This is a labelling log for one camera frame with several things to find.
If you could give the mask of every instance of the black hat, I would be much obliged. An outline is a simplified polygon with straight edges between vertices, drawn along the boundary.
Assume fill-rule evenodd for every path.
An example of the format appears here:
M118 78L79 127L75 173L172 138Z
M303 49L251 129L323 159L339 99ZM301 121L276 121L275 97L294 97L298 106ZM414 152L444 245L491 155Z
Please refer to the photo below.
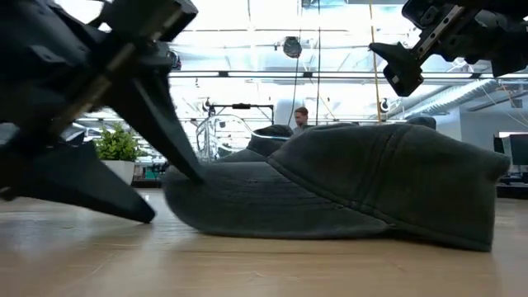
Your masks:
M197 184L169 170L167 204L204 233L364 238L389 230L489 251L508 157L420 125L313 127L266 162L211 163Z
M254 130L247 147L216 162L264 162L293 134L287 125L270 125Z
M436 130L436 120L432 116L417 116L407 120L410 125L422 125Z

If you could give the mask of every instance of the cap brim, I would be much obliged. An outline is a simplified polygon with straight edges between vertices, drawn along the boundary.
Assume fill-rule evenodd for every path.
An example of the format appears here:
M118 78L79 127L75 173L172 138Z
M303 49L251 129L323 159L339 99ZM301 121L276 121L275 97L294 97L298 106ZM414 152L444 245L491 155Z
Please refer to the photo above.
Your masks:
M227 162L265 162L266 157L259 153L255 153L250 149L243 149L236 153L231 153L223 158L216 160L217 163Z
M168 170L168 206L203 233L250 238L366 238L389 226L315 195L268 163L211 163L205 182Z

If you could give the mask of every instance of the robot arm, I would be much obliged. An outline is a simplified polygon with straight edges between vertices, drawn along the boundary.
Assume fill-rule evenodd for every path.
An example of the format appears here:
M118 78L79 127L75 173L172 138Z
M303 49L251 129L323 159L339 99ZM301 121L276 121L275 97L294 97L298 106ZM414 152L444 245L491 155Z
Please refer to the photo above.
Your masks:
M188 0L114 0L91 24L51 0L0 2L0 198L79 205L149 222L143 198L98 159L91 143L57 145L79 116L108 106L190 179L203 172L169 92L167 42L194 19ZM99 31L105 22L111 32Z
M528 2L477 0L409 0L405 18L422 30L412 49L401 44L370 44L385 59L384 76L401 97L411 95L423 83L422 64L433 54L468 64L488 60L493 76L526 68L528 64Z

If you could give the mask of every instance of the desk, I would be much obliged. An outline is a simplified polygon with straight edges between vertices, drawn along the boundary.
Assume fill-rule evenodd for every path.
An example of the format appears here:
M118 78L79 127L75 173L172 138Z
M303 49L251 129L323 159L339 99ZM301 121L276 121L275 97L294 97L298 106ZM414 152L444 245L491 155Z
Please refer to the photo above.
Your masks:
M151 225L30 199L0 202L2 297L496 297L528 291L528 201L497 203L492 253L394 239L198 234L161 192Z

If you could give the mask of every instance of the man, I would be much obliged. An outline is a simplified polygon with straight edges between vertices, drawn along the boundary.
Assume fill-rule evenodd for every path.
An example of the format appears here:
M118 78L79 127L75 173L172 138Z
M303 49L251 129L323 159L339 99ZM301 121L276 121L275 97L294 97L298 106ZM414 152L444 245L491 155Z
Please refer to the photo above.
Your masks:
M308 124L308 110L306 107L299 107L295 110L295 123L297 127L294 129L294 134L301 133Z

